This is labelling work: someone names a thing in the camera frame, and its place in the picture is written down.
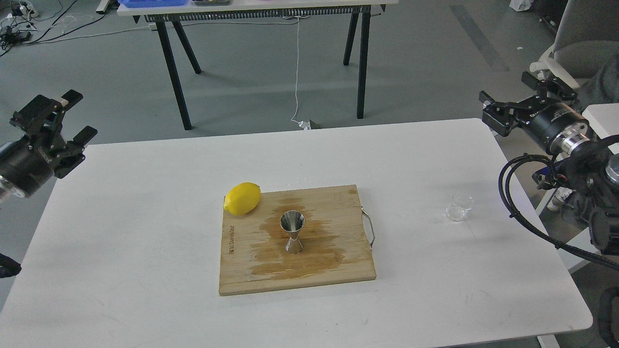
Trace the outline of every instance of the blue container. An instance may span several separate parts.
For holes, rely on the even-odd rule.
[[[187,0],[119,0],[127,7],[162,7],[162,6],[182,6]]]

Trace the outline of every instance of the stainless steel jigger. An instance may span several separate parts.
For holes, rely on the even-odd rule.
[[[305,224],[303,214],[298,211],[287,211],[282,215],[279,222],[282,228],[290,235],[286,244],[286,251],[291,254],[298,254],[303,251],[303,245],[298,238],[299,231]]]

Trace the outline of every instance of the lemon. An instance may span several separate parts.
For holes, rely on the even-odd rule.
[[[245,215],[260,201],[260,186],[242,183],[233,187],[223,201],[223,209],[232,215]]]

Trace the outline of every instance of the gray floor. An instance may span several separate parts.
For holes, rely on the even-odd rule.
[[[53,1],[31,2],[43,18],[59,9]],[[6,3],[0,1],[0,9]],[[471,118],[481,115],[477,98],[482,89],[497,100],[529,97],[532,92],[520,83],[520,75],[554,37],[532,11],[515,12],[508,3],[408,0],[373,17],[363,120],[355,117],[357,45],[351,65],[341,63],[348,17],[302,20],[297,119],[311,118],[324,128],[334,128]],[[94,13],[97,4],[98,0],[79,1],[67,14],[86,23],[90,20],[87,15],[99,17]],[[177,38],[171,35],[195,126],[191,131],[181,126],[155,32],[136,30],[15,48],[0,58],[1,139],[6,142],[20,137],[20,131],[8,123],[13,111],[37,94],[56,98],[69,89],[83,93],[84,100],[67,113],[63,133],[72,137],[91,125],[99,130],[94,144],[297,130],[290,122],[295,111],[297,26],[282,19],[251,23],[186,27],[204,71],[201,75],[193,73]],[[258,25],[266,23],[281,25]],[[50,24],[47,20],[38,28]],[[112,12],[66,37],[145,25],[143,20],[136,25],[131,18]],[[55,27],[46,38],[60,35],[62,30],[62,25]],[[508,158],[524,151],[542,153],[519,131],[498,140]],[[523,168],[521,172],[521,181],[536,204],[541,194],[530,182],[530,171]],[[53,183],[48,182],[30,199],[13,198],[2,205],[2,253],[23,259]],[[568,238],[575,232],[556,216],[546,215],[544,221],[552,234]],[[574,274],[594,311],[599,293],[616,278],[592,266]],[[12,279],[0,281],[0,307],[11,285]],[[562,348],[606,347],[595,328],[559,335],[558,339]],[[536,339],[525,339],[476,347],[537,348],[539,344]]]

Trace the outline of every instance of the bamboo cutting board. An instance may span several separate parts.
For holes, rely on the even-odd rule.
[[[280,218],[301,212],[303,251],[285,250]],[[356,185],[262,193],[251,212],[223,212],[219,294],[239,295],[376,278]]]

